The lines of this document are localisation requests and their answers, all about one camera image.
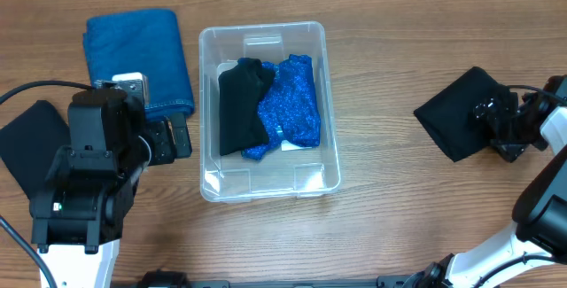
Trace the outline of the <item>black garment long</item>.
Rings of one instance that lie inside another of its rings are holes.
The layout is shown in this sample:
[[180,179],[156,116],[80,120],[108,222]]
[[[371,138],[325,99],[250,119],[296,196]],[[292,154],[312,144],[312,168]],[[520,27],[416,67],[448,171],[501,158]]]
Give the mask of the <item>black garment long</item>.
[[267,144],[268,133],[258,115],[258,105],[276,74],[256,58],[241,58],[218,78],[220,100],[220,155],[230,155]]

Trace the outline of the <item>sparkly blue green cloth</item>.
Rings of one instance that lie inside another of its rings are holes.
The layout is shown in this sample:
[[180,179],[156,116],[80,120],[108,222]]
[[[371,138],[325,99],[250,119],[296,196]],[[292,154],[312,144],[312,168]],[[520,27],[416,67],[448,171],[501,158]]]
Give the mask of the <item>sparkly blue green cloth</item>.
[[262,62],[276,74],[274,82],[258,105],[258,115],[269,141],[241,151],[244,158],[261,160],[283,140],[313,148],[321,141],[321,116],[317,107],[312,59],[308,55],[291,54],[274,64]]

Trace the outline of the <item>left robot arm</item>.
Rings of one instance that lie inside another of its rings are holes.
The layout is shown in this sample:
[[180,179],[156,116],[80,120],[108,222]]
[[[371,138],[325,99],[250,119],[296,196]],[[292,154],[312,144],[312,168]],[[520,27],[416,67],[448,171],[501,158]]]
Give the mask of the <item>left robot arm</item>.
[[178,157],[167,121],[148,121],[149,85],[114,76],[72,97],[69,144],[30,199],[44,287],[108,287],[139,179]]

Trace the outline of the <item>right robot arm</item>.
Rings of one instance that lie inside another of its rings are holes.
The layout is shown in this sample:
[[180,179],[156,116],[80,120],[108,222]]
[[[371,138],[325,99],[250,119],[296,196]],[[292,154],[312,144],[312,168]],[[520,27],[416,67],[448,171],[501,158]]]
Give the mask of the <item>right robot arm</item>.
[[497,287],[524,272],[566,262],[566,78],[543,88],[498,83],[473,67],[414,111],[452,161],[490,146],[507,162],[529,145],[553,159],[526,187],[505,229],[466,253],[449,254],[406,287]]

